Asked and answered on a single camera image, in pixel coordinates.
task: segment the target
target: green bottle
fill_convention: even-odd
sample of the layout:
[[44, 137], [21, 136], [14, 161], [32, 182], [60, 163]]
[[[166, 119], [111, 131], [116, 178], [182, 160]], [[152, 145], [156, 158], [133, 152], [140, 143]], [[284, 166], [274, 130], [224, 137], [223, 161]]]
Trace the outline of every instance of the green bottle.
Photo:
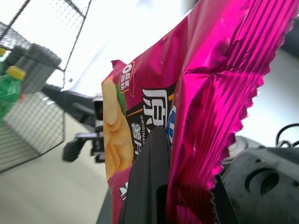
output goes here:
[[5, 55], [6, 50], [4, 48], [0, 48], [0, 75], [2, 74], [3, 71], [3, 62], [1, 62], [1, 58], [3, 55]]
[[21, 80], [25, 75], [23, 70], [10, 66], [6, 74], [0, 76], [0, 121], [18, 101], [21, 94]]

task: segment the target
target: chip bag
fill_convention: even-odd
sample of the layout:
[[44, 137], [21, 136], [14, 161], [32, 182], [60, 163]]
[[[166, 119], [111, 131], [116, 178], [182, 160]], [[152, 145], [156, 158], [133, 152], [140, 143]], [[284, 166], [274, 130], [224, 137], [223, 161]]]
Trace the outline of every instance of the chip bag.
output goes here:
[[166, 215], [171, 224], [214, 223], [210, 189], [298, 0], [200, 0], [172, 31], [102, 83], [113, 224], [130, 169], [150, 131], [172, 145]]

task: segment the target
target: black cable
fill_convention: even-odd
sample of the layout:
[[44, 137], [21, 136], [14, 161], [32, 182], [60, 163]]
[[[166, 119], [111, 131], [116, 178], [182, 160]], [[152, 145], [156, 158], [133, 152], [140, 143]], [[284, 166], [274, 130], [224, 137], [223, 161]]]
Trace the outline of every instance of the black cable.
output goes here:
[[[277, 146], [278, 143], [279, 143], [279, 137], [280, 137], [280, 135], [281, 135], [285, 130], [287, 130], [287, 129], [291, 128], [291, 127], [299, 127], [299, 123], [290, 124], [290, 125], [284, 126], [282, 129], [280, 129], [279, 132], [277, 133], [277, 135], [276, 135], [276, 139], [275, 139], [275, 145], [276, 145], [276, 146]], [[296, 141], [296, 142], [294, 142], [292, 146], [295, 147], [295, 146], [297, 146], [297, 145], [299, 145], [299, 140]]]

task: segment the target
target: pink foil bag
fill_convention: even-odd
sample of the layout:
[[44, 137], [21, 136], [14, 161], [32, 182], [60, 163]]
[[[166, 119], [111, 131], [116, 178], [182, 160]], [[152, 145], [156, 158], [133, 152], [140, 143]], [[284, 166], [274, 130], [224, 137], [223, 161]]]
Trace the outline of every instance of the pink foil bag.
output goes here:
[[[171, 103], [164, 123], [172, 144], [168, 223], [214, 223], [209, 191], [214, 176], [291, 29], [298, 1], [200, 0], [172, 31], [130, 63], [124, 93], [129, 126], [131, 114], [141, 113], [144, 90], [165, 88]], [[126, 64], [113, 61], [113, 67], [107, 79], [117, 85]], [[126, 199], [130, 169], [108, 180], [113, 224]]]

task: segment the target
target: metal wire rack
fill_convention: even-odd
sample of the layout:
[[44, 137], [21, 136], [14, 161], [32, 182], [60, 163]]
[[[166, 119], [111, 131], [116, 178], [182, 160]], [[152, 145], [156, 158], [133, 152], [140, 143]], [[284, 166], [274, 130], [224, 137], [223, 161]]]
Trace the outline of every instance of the metal wire rack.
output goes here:
[[22, 96], [0, 122], [0, 173], [38, 158], [64, 142], [64, 111], [42, 89], [63, 90], [65, 70], [91, 0], [14, 0], [1, 3], [4, 69], [27, 75]]

